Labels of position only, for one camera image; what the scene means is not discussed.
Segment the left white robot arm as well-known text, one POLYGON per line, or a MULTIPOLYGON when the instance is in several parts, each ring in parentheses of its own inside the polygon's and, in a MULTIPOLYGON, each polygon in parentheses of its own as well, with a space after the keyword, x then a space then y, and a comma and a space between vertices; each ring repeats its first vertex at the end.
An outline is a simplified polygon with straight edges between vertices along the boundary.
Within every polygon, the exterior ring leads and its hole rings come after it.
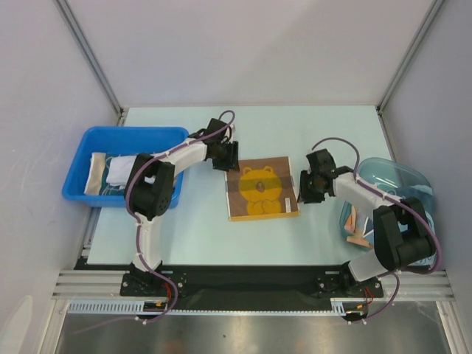
POLYGON ((210 160, 219 171, 238 171, 238 142, 233 139, 235 112, 231 119, 212 118, 208 126, 183 142, 157 155, 140 153, 133 163, 125 188, 125 208, 136 221, 136 254, 131 265, 141 271, 136 286, 154 295, 162 288, 160 228, 170 208, 175 177, 195 164, 210 160))

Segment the yellow white towel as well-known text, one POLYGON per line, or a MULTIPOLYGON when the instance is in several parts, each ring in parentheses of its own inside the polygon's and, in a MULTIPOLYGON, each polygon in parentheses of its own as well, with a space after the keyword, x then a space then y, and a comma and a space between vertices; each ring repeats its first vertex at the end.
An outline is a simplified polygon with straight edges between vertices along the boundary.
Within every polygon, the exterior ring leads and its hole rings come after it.
POLYGON ((258 221, 300 215, 287 156, 239 161, 226 172, 226 202, 231 221, 258 221))

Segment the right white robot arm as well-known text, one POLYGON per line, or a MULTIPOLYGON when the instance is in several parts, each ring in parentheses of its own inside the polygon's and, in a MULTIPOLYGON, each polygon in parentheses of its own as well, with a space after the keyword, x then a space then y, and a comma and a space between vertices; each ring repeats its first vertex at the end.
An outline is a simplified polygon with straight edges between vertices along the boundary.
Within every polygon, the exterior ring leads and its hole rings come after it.
POLYGON ((337 167, 328 150, 306 156, 309 168, 300 173, 298 201, 319 204, 325 196, 338 197, 358 207, 371 221, 374 248, 341 266, 339 286, 348 296, 357 296, 368 280, 396 271, 430 274, 431 268, 412 264, 439 256, 438 240, 428 224, 423 203, 415 198, 390 195, 358 177, 356 171, 337 167))

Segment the white lavender towel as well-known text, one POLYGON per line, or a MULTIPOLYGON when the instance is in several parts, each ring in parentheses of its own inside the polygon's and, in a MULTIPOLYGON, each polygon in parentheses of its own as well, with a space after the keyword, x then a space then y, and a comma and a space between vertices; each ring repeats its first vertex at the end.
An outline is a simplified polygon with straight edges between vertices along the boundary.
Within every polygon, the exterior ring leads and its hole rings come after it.
POLYGON ((136 155, 107 158, 108 174, 105 182, 112 187, 124 188, 128 183, 136 155))

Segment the teal beige Doraemon towel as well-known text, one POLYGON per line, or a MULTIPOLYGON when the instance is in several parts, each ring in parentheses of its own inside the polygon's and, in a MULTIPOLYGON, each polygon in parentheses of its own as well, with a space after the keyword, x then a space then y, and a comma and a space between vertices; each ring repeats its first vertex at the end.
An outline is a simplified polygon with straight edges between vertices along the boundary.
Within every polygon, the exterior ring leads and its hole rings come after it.
POLYGON ((106 160, 110 157, 115 157, 115 155, 108 153, 92 153, 88 178, 84 188, 85 195, 111 196, 125 194, 126 186, 124 188, 112 187, 105 182, 108 174, 106 160))

